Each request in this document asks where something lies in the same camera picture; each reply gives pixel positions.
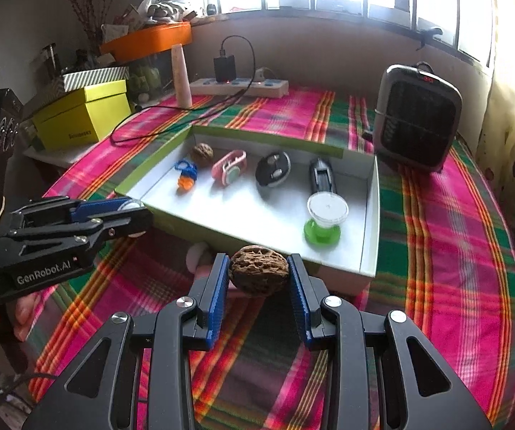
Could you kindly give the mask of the person's left hand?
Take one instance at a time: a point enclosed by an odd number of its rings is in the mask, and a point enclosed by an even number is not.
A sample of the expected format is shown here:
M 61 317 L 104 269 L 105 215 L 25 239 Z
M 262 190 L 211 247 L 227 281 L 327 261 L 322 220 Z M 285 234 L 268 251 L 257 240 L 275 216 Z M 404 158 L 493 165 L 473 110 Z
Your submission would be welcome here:
M 24 342 L 32 328 L 36 307 L 40 304 L 40 293 L 32 293 L 13 302 L 13 313 L 5 307 L 5 315 L 13 327 L 13 335 L 19 342 Z

